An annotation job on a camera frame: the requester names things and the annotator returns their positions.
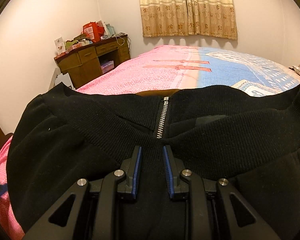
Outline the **white printed paper bag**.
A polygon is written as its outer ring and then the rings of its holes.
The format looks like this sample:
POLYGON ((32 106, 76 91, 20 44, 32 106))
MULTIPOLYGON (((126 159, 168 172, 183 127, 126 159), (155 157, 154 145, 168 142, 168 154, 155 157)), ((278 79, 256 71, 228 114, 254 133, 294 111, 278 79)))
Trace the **white printed paper bag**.
POLYGON ((55 86, 60 83, 63 83, 64 85, 66 85, 66 87, 68 87, 70 89, 75 89, 74 85, 72 84, 70 75, 68 73, 57 75, 57 77, 55 79, 55 86))

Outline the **red gift box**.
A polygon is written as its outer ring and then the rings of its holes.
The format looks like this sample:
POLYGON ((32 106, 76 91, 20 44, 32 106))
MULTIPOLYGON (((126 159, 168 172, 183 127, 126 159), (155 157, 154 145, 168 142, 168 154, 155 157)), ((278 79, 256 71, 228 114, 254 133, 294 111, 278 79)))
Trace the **red gift box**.
POLYGON ((103 25, 99 25, 97 22, 90 22, 83 25, 83 33, 94 43, 101 40, 104 32, 103 25))

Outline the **brown wooden desk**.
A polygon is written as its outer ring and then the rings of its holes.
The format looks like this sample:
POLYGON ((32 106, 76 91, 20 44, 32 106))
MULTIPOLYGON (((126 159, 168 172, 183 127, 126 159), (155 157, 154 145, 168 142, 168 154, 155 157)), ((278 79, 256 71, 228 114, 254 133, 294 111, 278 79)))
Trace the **brown wooden desk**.
POLYGON ((69 74, 78 89, 106 73, 103 63, 113 63, 116 68, 130 60, 129 43, 127 34, 115 35, 57 56, 55 62, 62 74, 69 74))

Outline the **white card box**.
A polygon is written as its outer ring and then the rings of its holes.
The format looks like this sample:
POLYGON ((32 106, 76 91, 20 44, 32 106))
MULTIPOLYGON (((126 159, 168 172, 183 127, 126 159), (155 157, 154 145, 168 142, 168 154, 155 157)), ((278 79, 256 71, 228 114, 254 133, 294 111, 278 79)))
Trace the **white card box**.
POLYGON ((62 37, 57 38, 56 40, 54 40, 54 42, 55 42, 56 51, 58 55, 61 55, 66 51, 65 43, 62 37))

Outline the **beige patterned curtain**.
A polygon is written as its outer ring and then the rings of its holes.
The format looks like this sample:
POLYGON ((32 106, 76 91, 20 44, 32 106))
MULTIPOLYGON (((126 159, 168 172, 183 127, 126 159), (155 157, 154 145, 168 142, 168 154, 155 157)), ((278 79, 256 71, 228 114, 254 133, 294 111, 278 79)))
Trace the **beige patterned curtain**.
POLYGON ((144 37, 238 38, 233 0, 139 0, 139 3, 144 37))

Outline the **black hooded zip jacket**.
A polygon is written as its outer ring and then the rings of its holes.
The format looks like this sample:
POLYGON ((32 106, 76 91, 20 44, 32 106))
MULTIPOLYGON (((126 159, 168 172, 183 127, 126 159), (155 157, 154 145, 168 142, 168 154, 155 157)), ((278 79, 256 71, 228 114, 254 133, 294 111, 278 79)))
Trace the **black hooded zip jacket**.
POLYGON ((228 86, 160 96, 88 95, 58 85, 34 98, 7 157, 24 231, 78 179, 115 171, 141 146, 140 191, 125 239, 183 239, 185 206, 168 196, 163 147, 199 176, 229 179, 281 239, 300 239, 300 85, 252 97, 228 86))

